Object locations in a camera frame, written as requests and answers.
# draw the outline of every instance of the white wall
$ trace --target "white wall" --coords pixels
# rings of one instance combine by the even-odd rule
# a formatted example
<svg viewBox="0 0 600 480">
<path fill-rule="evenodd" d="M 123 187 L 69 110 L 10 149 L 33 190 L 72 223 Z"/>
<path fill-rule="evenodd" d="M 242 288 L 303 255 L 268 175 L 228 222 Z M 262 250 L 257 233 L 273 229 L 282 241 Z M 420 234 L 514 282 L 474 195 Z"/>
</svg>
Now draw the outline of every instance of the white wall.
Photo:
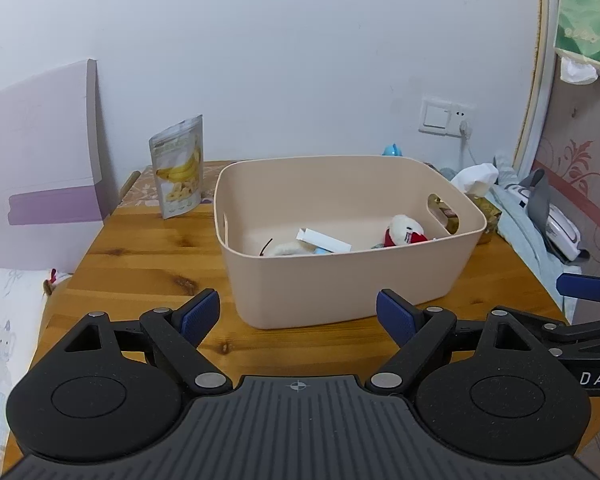
<svg viewBox="0 0 600 480">
<path fill-rule="evenodd" d="M 115 185 L 148 137 L 203 113 L 205 158 L 406 155 L 458 167 L 417 131 L 423 96 L 477 107 L 477 158 L 513 154 L 539 0 L 0 0 L 0 88 L 98 61 Z"/>
</svg>

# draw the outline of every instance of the electrical socket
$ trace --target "electrical socket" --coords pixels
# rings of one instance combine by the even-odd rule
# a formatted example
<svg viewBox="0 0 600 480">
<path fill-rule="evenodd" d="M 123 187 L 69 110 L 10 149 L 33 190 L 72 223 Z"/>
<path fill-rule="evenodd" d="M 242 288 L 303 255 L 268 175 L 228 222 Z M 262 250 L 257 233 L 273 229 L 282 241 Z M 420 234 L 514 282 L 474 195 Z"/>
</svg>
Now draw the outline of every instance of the electrical socket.
<svg viewBox="0 0 600 480">
<path fill-rule="evenodd" d="M 452 104 L 449 107 L 449 120 L 446 124 L 445 134 L 451 137 L 462 137 L 460 123 L 466 121 L 465 138 L 471 137 L 474 126 L 475 109 L 471 106 Z"/>
</svg>

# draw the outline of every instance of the tissue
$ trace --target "tissue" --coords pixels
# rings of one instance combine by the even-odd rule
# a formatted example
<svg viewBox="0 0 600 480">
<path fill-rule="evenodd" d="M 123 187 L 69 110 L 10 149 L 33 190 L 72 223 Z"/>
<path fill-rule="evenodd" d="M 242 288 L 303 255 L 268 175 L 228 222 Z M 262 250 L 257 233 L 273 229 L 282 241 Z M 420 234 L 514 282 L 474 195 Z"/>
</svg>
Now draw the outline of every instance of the tissue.
<svg viewBox="0 0 600 480">
<path fill-rule="evenodd" d="M 574 85 L 588 85 L 598 79 L 598 72 L 593 65 L 563 57 L 560 61 L 560 79 Z"/>
<path fill-rule="evenodd" d="M 463 193 L 485 196 L 489 188 L 496 183 L 498 170 L 488 162 L 464 168 L 453 177 L 451 183 Z"/>
</svg>

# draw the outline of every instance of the light blue cloth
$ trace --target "light blue cloth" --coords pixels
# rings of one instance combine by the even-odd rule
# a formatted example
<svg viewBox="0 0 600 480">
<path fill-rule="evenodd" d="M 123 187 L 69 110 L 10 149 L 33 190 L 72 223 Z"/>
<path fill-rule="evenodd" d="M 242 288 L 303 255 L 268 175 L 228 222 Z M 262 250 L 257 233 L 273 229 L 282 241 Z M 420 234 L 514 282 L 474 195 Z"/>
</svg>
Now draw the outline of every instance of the light blue cloth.
<svg viewBox="0 0 600 480">
<path fill-rule="evenodd" d="M 510 161 L 502 155 L 496 155 L 494 164 L 499 172 L 498 184 L 491 187 L 485 198 L 502 211 L 498 222 L 498 234 L 513 247 L 520 259 L 551 295 L 567 320 L 571 322 L 577 300 L 560 295 L 555 288 L 555 281 L 563 272 L 581 274 L 582 270 L 579 266 L 564 265 L 546 250 L 542 236 L 526 215 L 526 211 L 520 207 L 518 200 L 504 189 L 505 186 L 520 181 L 518 174 Z M 447 168 L 442 171 L 447 178 L 450 173 L 453 172 Z"/>
</svg>

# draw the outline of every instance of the patterned tablecloth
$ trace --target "patterned tablecloth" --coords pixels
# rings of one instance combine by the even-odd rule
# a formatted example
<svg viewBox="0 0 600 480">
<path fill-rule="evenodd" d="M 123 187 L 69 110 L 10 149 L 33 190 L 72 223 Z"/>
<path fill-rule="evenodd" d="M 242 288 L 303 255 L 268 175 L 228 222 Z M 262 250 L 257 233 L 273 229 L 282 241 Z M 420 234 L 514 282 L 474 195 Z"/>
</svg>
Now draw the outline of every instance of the patterned tablecloth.
<svg viewBox="0 0 600 480">
<path fill-rule="evenodd" d="M 202 179 L 202 203 L 211 204 L 214 201 L 214 191 L 220 172 L 224 170 L 233 160 L 212 160 L 205 162 L 204 176 Z M 157 206 L 158 190 L 155 187 L 154 168 L 147 166 L 134 182 L 131 189 L 118 207 L 129 206 Z"/>
</svg>

